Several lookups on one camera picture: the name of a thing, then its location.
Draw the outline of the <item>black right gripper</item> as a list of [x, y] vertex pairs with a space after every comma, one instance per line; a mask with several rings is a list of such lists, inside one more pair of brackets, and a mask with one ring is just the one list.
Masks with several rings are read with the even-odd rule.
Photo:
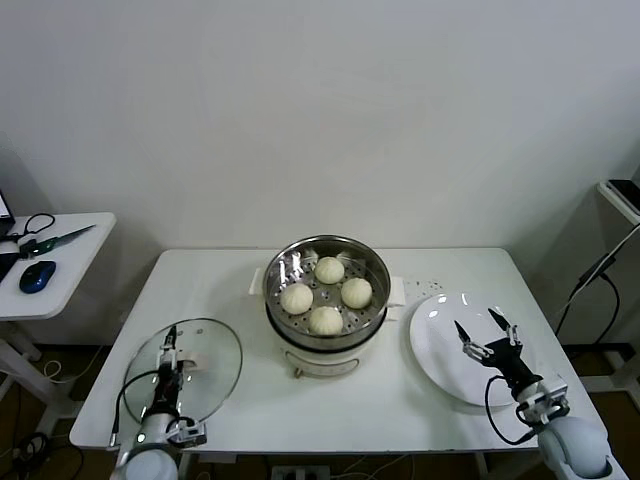
[[482, 361], [486, 367], [496, 368], [504, 376], [513, 396], [519, 396], [526, 388], [543, 379], [534, 373], [521, 359], [523, 344], [519, 339], [517, 326], [512, 325], [502, 314], [492, 308], [489, 314], [506, 334], [505, 337], [482, 346], [471, 339], [466, 330], [454, 322], [463, 352], [475, 361]]

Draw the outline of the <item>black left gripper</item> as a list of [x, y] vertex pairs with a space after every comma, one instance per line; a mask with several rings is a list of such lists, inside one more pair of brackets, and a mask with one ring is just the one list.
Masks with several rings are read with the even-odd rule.
[[177, 368], [177, 327], [171, 326], [158, 352], [158, 383], [154, 390], [152, 414], [179, 416], [177, 403], [183, 374]]

